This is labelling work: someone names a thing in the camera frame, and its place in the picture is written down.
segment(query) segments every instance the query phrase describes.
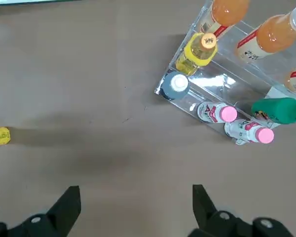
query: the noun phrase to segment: blue bottle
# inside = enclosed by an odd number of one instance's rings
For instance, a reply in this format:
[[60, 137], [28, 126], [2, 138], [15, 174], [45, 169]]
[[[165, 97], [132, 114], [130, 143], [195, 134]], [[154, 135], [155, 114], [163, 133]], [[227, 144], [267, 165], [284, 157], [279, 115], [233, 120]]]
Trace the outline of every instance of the blue bottle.
[[171, 72], [165, 76], [161, 85], [161, 95], [167, 100], [182, 99], [189, 90], [189, 82], [185, 75]]

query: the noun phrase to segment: pink bottle cap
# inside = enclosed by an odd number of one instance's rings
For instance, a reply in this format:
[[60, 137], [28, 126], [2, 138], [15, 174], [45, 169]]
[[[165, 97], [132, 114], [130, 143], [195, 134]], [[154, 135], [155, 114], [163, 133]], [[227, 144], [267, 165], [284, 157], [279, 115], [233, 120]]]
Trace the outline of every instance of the pink bottle cap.
[[233, 122], [236, 120], [238, 113], [236, 109], [232, 106], [223, 107], [220, 112], [220, 117], [225, 122]]
[[256, 131], [256, 139], [264, 144], [268, 144], [274, 140], [274, 132], [266, 127], [259, 128]]

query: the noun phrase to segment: small white bottle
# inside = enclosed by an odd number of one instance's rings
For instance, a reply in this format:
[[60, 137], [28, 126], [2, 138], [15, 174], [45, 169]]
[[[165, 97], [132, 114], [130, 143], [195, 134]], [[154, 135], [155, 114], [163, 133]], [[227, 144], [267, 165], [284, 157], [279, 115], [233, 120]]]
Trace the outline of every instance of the small white bottle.
[[233, 122], [238, 116], [237, 110], [225, 103], [203, 102], [197, 108], [198, 117], [204, 122]]
[[240, 119], [227, 122], [224, 129], [228, 136], [248, 142], [268, 144], [274, 140], [274, 133], [271, 129], [254, 121]]

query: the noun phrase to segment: beverage display rack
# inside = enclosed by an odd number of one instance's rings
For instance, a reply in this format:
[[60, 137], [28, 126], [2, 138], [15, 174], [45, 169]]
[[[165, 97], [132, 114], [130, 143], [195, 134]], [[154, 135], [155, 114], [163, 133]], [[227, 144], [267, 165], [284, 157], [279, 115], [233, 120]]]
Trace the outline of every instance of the beverage display rack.
[[[206, 16], [211, 4], [211, 0], [205, 2], [156, 87], [154, 91], [156, 94], [161, 95], [160, 88], [165, 76], [170, 72], [178, 71], [175, 62], [192, 35], [199, 32], [199, 22]], [[296, 94], [287, 90], [283, 85], [285, 76], [296, 68], [296, 45], [283, 52], [246, 64], [237, 58], [234, 50], [237, 43], [253, 29], [243, 21], [232, 27], [218, 40], [218, 52], [210, 64], [199, 68], [195, 74], [188, 77], [190, 84], [188, 94], [183, 99], [169, 100], [169, 102], [198, 120], [196, 110], [200, 103], [204, 101], [225, 102], [237, 109], [239, 119], [255, 120], [269, 128], [275, 127], [275, 124], [271, 122], [266, 123], [252, 117], [251, 104], [265, 97], [273, 97], [269, 93], [271, 89], [281, 94], [281, 97], [296, 99]], [[207, 123], [207, 125], [227, 136], [223, 123]], [[242, 140], [233, 139], [233, 141], [238, 145], [246, 143]]]

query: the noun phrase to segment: yellow bottle cap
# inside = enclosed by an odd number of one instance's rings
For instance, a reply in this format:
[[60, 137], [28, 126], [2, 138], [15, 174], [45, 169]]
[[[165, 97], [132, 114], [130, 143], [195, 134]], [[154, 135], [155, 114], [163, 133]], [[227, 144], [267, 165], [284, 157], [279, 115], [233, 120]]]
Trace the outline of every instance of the yellow bottle cap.
[[212, 33], [206, 33], [202, 36], [200, 40], [201, 46], [204, 49], [211, 49], [214, 48], [216, 43], [217, 43], [217, 38], [214, 34]]

